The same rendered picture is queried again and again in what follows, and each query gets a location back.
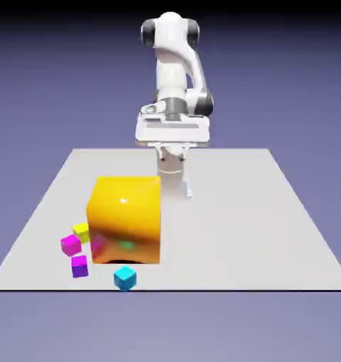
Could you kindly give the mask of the small cyan cube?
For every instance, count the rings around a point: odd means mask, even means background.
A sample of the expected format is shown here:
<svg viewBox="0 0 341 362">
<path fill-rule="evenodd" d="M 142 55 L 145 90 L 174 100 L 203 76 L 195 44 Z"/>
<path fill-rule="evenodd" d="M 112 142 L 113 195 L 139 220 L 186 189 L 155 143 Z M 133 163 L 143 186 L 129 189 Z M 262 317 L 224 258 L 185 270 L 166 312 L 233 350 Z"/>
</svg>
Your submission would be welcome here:
<svg viewBox="0 0 341 362">
<path fill-rule="evenodd" d="M 128 266 L 117 269 L 113 276 L 116 287 L 121 291 L 128 291 L 137 284 L 137 273 Z"/>
</svg>

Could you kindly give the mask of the small yellow cube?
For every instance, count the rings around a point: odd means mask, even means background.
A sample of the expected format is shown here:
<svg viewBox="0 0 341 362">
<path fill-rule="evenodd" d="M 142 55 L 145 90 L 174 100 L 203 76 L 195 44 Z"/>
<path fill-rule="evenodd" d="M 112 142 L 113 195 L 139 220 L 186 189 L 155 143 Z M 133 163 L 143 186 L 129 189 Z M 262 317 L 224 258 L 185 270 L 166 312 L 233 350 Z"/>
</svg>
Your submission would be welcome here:
<svg viewBox="0 0 341 362">
<path fill-rule="evenodd" d="M 86 222 L 73 225 L 71 229 L 81 243 L 87 243 L 89 241 L 88 224 Z"/>
</svg>

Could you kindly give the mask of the small magenta cube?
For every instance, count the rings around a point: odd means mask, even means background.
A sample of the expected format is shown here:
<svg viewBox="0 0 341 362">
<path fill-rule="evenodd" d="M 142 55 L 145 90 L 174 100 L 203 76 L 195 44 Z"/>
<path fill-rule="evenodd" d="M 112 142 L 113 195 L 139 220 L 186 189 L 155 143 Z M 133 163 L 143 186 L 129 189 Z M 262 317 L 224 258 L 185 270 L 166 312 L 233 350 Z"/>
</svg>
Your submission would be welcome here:
<svg viewBox="0 0 341 362">
<path fill-rule="evenodd" d="M 81 240 L 74 234 L 68 235 L 61 239 L 61 249 L 66 256 L 73 257 L 81 252 Z"/>
</svg>

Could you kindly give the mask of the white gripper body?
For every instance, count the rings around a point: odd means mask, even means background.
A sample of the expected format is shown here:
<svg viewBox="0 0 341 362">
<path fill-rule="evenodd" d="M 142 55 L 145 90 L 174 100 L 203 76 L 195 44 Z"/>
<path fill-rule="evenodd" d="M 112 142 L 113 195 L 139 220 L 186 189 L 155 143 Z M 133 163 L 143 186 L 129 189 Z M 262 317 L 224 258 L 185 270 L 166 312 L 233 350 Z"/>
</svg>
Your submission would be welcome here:
<svg viewBox="0 0 341 362">
<path fill-rule="evenodd" d="M 135 139 L 142 146 L 154 144 L 204 146 L 209 143 L 209 126 L 209 118 L 204 116 L 181 114 L 179 121 L 169 121 L 163 113 L 139 113 Z"/>
</svg>

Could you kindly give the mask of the small purple cube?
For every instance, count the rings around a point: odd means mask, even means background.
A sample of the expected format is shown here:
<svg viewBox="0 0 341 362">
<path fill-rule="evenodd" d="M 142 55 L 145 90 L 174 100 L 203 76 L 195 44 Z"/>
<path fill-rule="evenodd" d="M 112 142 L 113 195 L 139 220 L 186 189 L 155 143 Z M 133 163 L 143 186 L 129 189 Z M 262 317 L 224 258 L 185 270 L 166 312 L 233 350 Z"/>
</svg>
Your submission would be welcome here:
<svg viewBox="0 0 341 362">
<path fill-rule="evenodd" d="M 88 263 L 85 255 L 73 256 L 71 258 L 71 270 L 74 278 L 88 276 Z"/>
</svg>

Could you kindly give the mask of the large orange box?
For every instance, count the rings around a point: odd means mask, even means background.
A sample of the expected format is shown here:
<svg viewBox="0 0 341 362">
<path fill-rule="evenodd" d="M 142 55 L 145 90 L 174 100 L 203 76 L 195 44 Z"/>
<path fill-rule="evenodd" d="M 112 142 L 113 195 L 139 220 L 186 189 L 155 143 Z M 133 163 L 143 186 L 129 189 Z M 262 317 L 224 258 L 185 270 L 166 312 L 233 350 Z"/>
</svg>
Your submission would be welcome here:
<svg viewBox="0 0 341 362">
<path fill-rule="evenodd" d="M 101 176 L 86 207 L 96 264 L 158 264 L 161 259 L 159 176 Z"/>
</svg>

